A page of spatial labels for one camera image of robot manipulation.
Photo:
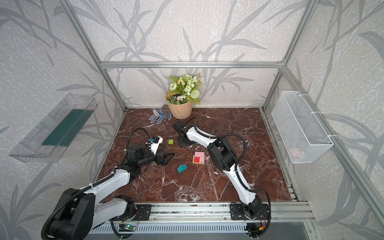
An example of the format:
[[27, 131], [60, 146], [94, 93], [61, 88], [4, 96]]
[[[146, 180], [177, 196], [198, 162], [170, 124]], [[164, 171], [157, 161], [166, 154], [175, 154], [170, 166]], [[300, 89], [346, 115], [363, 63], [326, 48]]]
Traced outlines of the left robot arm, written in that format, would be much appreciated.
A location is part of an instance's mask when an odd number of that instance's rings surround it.
[[115, 190], [131, 183], [141, 167], [152, 162], [166, 166], [175, 153], [158, 153], [162, 144], [133, 144], [125, 150], [122, 162], [106, 177], [81, 189], [69, 188], [61, 195], [56, 208], [41, 231], [43, 240], [83, 240], [88, 233], [108, 220], [133, 216], [134, 200], [118, 197], [102, 201]]

